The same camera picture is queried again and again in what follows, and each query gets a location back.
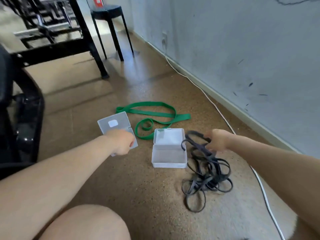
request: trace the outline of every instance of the forearm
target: forearm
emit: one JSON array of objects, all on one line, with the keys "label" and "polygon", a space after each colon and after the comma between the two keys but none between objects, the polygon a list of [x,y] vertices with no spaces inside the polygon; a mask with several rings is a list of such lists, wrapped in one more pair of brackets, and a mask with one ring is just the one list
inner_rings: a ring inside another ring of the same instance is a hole
[{"label": "forearm", "polygon": [[245,159],[283,201],[320,232],[319,159],[237,135],[230,136],[227,148]]},{"label": "forearm", "polygon": [[0,181],[0,239],[32,239],[112,153],[112,143],[100,136]]}]

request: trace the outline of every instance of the white sticker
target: white sticker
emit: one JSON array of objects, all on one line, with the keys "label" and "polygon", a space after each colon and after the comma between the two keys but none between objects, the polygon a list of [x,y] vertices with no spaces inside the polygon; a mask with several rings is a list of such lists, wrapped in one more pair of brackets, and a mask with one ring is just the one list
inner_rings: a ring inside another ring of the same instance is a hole
[{"label": "white sticker", "polygon": [[110,120],[108,122],[108,124],[109,124],[110,127],[115,127],[115,126],[118,125],[118,121],[117,120]]}]

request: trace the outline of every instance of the bare knee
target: bare knee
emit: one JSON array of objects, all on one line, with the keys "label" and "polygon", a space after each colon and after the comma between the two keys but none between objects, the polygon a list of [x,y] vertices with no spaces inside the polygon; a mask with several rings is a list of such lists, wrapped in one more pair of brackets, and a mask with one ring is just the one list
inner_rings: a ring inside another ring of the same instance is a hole
[{"label": "bare knee", "polygon": [[59,216],[40,238],[53,239],[129,240],[130,235],[125,222],[114,211],[100,205],[80,205]]}]

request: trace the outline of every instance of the stool leg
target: stool leg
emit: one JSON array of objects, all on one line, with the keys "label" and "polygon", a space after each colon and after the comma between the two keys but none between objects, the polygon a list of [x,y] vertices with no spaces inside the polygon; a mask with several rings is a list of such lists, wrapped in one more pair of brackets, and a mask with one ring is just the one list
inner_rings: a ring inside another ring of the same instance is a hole
[{"label": "stool leg", "polygon": [[120,45],[119,45],[119,42],[118,42],[116,30],[115,30],[115,27],[113,26],[113,22],[112,22],[111,19],[110,19],[110,20],[107,20],[107,21],[108,21],[108,24],[109,24],[111,36],[112,36],[112,38],[113,38],[113,42],[114,42],[115,49],[118,51],[120,60],[121,60],[121,61],[124,61],[124,60],[123,60],[123,56],[122,56],[122,52],[121,52],[121,49],[120,49]]},{"label": "stool leg", "polygon": [[104,57],[107,59],[107,55],[106,55],[106,52],[105,52],[103,44],[102,44],[102,40],[101,40],[101,37],[100,37],[100,34],[99,34],[99,30],[98,30],[98,26],[97,26],[96,20],[94,19],[93,16],[91,16],[91,17],[92,17],[92,20],[93,20],[94,27],[96,28],[96,31],[97,31],[97,35],[98,35],[98,38],[99,38],[99,41],[100,41],[100,44],[101,44],[101,47],[102,47],[102,51],[103,51]]},{"label": "stool leg", "polygon": [[128,40],[129,40],[129,43],[130,43],[131,51],[132,51],[132,54],[133,54],[133,56],[134,56],[134,50],[133,50],[133,48],[132,48],[132,44],[131,44],[129,32],[128,32],[128,29],[127,29],[127,25],[126,25],[126,21],[125,21],[125,17],[123,16],[123,13],[121,13],[121,17],[122,17],[122,20],[123,20],[123,24],[124,24],[125,31],[126,31],[127,36],[128,36]]}]

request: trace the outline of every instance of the open plastic box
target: open plastic box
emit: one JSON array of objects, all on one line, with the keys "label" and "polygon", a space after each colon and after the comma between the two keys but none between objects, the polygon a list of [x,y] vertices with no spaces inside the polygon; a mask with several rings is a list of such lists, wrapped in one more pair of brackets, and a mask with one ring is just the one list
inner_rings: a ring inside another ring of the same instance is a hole
[{"label": "open plastic box", "polygon": [[[134,131],[131,128],[131,124],[126,112],[116,113],[109,117],[98,120],[98,125],[103,134],[105,134],[109,130],[120,129],[126,130],[127,132],[130,132],[134,135]],[[130,147],[130,149],[133,149],[138,146],[137,139],[135,136],[134,138],[134,144],[132,147]]]},{"label": "open plastic box", "polygon": [[185,139],[183,129],[155,129],[152,165],[154,168],[186,168],[187,152],[181,148]]}]

